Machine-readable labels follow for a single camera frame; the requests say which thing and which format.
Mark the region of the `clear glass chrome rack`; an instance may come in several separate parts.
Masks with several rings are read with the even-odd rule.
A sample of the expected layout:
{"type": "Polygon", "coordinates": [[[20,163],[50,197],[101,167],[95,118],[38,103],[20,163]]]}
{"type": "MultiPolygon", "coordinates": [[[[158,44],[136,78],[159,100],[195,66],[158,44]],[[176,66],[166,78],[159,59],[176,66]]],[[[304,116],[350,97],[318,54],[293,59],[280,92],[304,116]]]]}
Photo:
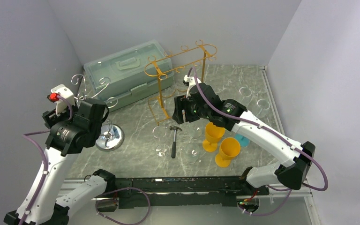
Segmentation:
{"type": "Polygon", "coordinates": [[[190,128],[189,136],[191,139],[197,140],[202,135],[203,129],[199,123],[197,122],[190,123],[189,128],[190,128]]]}
{"type": "Polygon", "coordinates": [[[156,154],[161,158],[166,157],[169,154],[169,146],[166,144],[166,128],[162,126],[156,126],[152,133],[157,141],[156,154]]]}

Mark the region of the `orange wine glass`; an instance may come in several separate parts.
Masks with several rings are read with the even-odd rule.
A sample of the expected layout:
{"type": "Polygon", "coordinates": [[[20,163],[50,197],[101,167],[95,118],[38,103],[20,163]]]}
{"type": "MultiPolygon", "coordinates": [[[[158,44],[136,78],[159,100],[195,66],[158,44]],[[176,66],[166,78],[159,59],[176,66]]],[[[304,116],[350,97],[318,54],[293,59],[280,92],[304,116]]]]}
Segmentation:
{"type": "Polygon", "coordinates": [[[219,167],[228,167],[231,161],[239,155],[240,150],[240,143],[235,138],[225,138],[219,146],[219,152],[215,156],[215,163],[219,167]]]}
{"type": "Polygon", "coordinates": [[[217,127],[212,122],[209,122],[205,127],[205,139],[202,142],[203,149],[207,152],[214,152],[224,134],[224,127],[217,127]]]}

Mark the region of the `clear wine glass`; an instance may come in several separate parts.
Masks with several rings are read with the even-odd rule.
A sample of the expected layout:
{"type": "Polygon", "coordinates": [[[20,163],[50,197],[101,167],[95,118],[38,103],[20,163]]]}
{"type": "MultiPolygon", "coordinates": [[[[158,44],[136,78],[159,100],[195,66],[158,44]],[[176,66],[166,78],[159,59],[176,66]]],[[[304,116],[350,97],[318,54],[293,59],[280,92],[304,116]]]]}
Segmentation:
{"type": "Polygon", "coordinates": [[[267,116],[267,114],[269,113],[271,105],[268,100],[259,99],[256,103],[256,107],[257,107],[256,116],[258,118],[263,118],[267,116]]]}
{"type": "Polygon", "coordinates": [[[253,97],[253,93],[251,91],[251,89],[247,86],[243,86],[239,89],[239,94],[242,96],[242,102],[245,105],[248,105],[253,97]]]}

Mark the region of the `blue wine glass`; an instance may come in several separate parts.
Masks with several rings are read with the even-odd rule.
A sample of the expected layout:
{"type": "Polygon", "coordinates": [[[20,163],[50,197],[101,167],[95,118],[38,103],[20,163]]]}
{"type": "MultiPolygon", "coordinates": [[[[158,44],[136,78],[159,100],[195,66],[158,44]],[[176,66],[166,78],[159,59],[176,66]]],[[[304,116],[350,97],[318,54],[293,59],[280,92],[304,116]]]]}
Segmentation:
{"type": "Polygon", "coordinates": [[[240,144],[242,148],[247,147],[250,143],[250,140],[240,134],[236,134],[234,137],[240,144]]]}

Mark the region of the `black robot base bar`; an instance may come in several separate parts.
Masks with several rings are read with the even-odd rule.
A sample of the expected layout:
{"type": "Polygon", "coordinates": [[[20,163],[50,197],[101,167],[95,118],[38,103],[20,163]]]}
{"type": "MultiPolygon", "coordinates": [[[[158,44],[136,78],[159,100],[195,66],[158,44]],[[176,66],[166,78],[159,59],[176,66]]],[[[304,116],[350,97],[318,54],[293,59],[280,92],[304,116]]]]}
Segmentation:
{"type": "Polygon", "coordinates": [[[239,176],[117,178],[97,197],[115,199],[120,209],[150,206],[221,205],[268,195],[265,186],[247,184],[239,176]]]}

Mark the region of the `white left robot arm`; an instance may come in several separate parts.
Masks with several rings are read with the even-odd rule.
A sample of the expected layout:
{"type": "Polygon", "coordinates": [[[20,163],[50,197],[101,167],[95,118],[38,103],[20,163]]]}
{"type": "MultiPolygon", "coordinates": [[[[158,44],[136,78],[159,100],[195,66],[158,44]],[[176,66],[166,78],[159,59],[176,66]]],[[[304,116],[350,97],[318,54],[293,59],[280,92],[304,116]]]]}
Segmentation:
{"type": "Polygon", "coordinates": [[[115,175],[99,169],[88,181],[58,197],[69,169],[84,148],[95,145],[109,114],[104,101],[87,98],[79,106],[66,106],[42,114],[49,129],[46,148],[39,148],[42,164],[21,206],[4,217],[7,225],[66,225],[87,201],[116,190],[115,175]]]}

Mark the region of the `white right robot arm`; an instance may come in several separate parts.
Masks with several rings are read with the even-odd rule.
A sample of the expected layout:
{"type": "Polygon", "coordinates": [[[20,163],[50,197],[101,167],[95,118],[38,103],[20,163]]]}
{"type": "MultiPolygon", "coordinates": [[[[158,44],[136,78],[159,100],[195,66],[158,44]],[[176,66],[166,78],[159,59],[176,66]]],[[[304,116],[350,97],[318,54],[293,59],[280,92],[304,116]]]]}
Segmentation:
{"type": "Polygon", "coordinates": [[[240,190],[250,195],[261,186],[280,183],[292,190],[299,190],[311,166],[315,146],[292,140],[255,117],[245,106],[234,99],[210,99],[210,107],[203,98],[177,96],[174,98],[172,118],[178,123],[207,119],[215,126],[225,128],[248,138],[277,159],[262,167],[248,167],[240,181],[240,190]]]}

